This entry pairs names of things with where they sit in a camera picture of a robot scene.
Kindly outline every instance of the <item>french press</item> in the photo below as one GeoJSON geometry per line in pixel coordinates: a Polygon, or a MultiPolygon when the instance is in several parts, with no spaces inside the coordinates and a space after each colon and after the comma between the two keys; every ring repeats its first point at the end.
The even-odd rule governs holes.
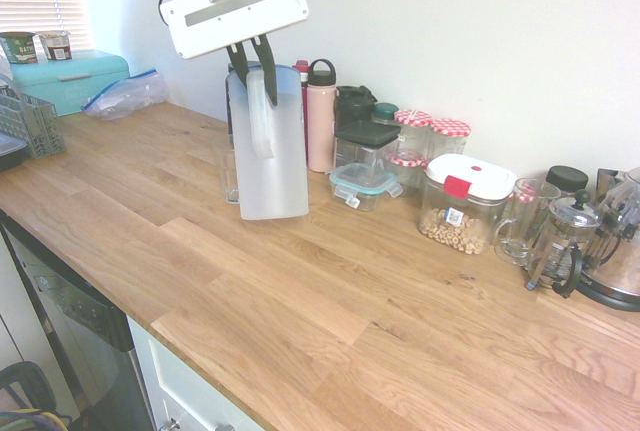
{"type": "Polygon", "coordinates": [[[576,288],[582,272],[582,254],[601,221],[597,209],[587,204],[590,200],[590,193],[582,190],[575,197],[551,204],[526,266],[531,276],[527,289],[531,291],[538,284],[551,286],[567,298],[576,288]]]}

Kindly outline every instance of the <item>pink water bottle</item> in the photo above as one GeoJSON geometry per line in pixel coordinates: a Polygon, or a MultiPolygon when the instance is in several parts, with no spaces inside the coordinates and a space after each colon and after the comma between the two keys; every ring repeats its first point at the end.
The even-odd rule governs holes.
{"type": "Polygon", "coordinates": [[[300,84],[302,85],[302,115],[304,116],[304,152],[309,156],[309,127],[307,125],[307,86],[309,84],[309,61],[299,59],[293,65],[300,71],[300,84]]]}
{"type": "Polygon", "coordinates": [[[336,98],[336,70],[327,59],[316,59],[309,67],[307,86],[308,163],[311,171],[324,173],[333,167],[333,103],[336,98]],[[324,63],[329,70],[317,71],[324,63]]]}

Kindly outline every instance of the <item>ziplock bag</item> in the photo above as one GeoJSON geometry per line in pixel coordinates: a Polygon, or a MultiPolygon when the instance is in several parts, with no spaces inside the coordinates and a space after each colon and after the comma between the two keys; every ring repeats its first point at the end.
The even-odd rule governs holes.
{"type": "Polygon", "coordinates": [[[155,69],[121,79],[100,91],[82,110],[89,116],[112,120],[123,118],[150,104],[162,103],[169,88],[155,69]]]}

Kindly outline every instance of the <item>glass mug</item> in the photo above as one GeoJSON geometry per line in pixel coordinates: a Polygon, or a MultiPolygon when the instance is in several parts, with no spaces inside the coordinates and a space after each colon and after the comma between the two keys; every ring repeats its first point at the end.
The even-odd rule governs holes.
{"type": "Polygon", "coordinates": [[[524,266],[549,214],[550,204],[560,195],[558,188],[544,180],[518,179],[511,197],[509,217],[498,223],[494,233],[497,237],[503,226],[509,226],[505,237],[495,246],[496,254],[512,264],[524,266]]]}

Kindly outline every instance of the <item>teal bread bin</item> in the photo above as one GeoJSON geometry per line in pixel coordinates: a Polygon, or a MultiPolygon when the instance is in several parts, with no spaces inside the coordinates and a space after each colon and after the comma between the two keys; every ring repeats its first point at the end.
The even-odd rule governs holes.
{"type": "Polygon", "coordinates": [[[65,61],[12,65],[11,71],[20,91],[55,104],[58,116],[80,112],[104,88],[129,77],[124,58],[97,50],[73,51],[65,61]]]}

